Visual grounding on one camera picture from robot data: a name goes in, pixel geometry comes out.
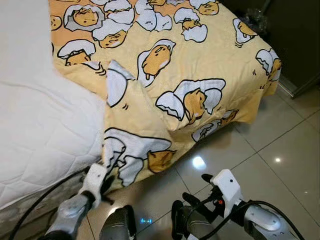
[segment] white floor tile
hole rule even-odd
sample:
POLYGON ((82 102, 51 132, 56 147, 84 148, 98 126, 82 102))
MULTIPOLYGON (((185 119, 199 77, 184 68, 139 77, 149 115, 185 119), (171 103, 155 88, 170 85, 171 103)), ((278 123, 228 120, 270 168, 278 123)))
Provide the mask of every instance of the white floor tile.
POLYGON ((140 232, 148 226, 148 223, 140 223, 141 218, 156 221, 169 212, 172 203, 181 200, 182 193, 187 191, 177 171, 171 167, 165 172, 109 194, 109 197, 115 200, 114 205, 103 202, 88 214, 95 239, 99 239, 99 233, 107 217, 115 209, 131 205, 135 212, 137 231, 140 232))
POLYGON ((82 221, 78 228, 78 236, 76 240, 95 240, 87 218, 82 221))
MULTIPOLYGON (((275 205, 292 220, 306 240, 319 239, 320 227, 257 154, 238 165, 232 173, 239 182, 246 201, 262 200, 275 205)), ((211 186, 207 186, 197 193, 196 197, 204 200, 211 189, 211 186)), ((225 225, 218 232, 218 236, 221 240, 252 239, 232 222, 225 225)))
POLYGON ((202 174, 215 175, 222 169, 233 168, 254 153, 238 131, 229 125, 201 141, 175 167, 194 194, 207 185, 202 174))
POLYGON ((312 114, 307 118, 307 121, 318 131, 320 132, 320 111, 312 114))
POLYGON ((259 154, 320 225, 320 138, 307 122, 259 154))
POLYGON ((320 91, 316 87, 295 99, 291 99, 281 87, 276 93, 305 119, 320 109, 320 91))
POLYGON ((252 124, 237 123, 236 128, 256 150, 293 128, 303 118, 278 95, 264 97, 252 124))

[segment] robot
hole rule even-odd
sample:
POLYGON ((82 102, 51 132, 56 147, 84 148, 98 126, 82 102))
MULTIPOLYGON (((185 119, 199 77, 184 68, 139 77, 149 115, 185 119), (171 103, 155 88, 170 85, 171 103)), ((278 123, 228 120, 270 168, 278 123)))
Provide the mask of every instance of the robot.
MULTIPOLYGON (((103 200, 101 192, 106 189, 106 175, 105 167, 93 164, 78 194, 60 204, 55 221, 39 240, 75 240, 83 218, 103 200)), ((304 239, 292 222, 271 204, 243 201, 240 185, 230 170, 224 169, 216 177, 204 174, 202 178, 212 185, 206 200, 200 201, 185 192, 182 197, 190 205, 184 206, 179 200, 172 205, 173 240, 183 237, 187 240, 212 240, 212 236, 230 220, 242 226, 255 240, 304 239), (214 204, 214 211, 205 206, 209 202, 214 204), (277 212, 262 208, 259 204, 272 206, 277 212), (214 228, 211 223, 217 216, 222 216, 224 220, 214 228), (288 223, 299 238, 290 232, 288 223)), ((100 240, 135 240, 136 232, 134 210, 127 205, 118 208, 107 218, 100 232, 100 240)))

